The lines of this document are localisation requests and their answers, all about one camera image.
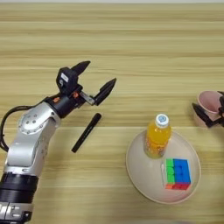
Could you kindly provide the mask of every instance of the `plate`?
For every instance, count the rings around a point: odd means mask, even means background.
[[[136,189],[146,198],[163,204],[175,204],[187,200],[200,182],[200,160],[195,149],[178,133],[171,139],[161,158],[150,158],[144,152],[146,131],[135,137],[126,154],[129,177]],[[166,158],[188,160],[191,185],[186,191],[165,189],[161,165]]]

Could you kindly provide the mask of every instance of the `black cable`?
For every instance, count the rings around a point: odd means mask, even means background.
[[[32,109],[33,107],[35,107],[35,106],[17,106],[15,108],[10,109],[4,115],[3,120],[1,121],[1,124],[0,124],[0,148],[2,148],[4,151],[8,151],[8,149],[9,149],[9,146],[4,141],[4,125],[5,125],[5,122],[8,118],[8,116],[11,115],[12,113],[15,113],[18,111]]]

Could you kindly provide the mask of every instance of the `pink bowl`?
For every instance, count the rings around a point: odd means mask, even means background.
[[[222,94],[216,91],[204,91],[198,96],[198,104],[205,110],[206,114],[212,121],[218,119],[219,107],[221,106],[220,98]],[[205,123],[196,115],[195,111],[193,114],[194,121],[198,126],[206,128]]]

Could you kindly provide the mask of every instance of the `white bottle cap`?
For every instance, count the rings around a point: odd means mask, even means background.
[[[156,125],[160,128],[160,129],[165,129],[168,127],[169,125],[169,117],[167,115],[157,115],[156,118]]]

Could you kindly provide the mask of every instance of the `plastic bottle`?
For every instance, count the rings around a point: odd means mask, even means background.
[[[172,128],[167,115],[157,115],[156,121],[148,126],[145,152],[151,158],[161,158],[172,135]]]

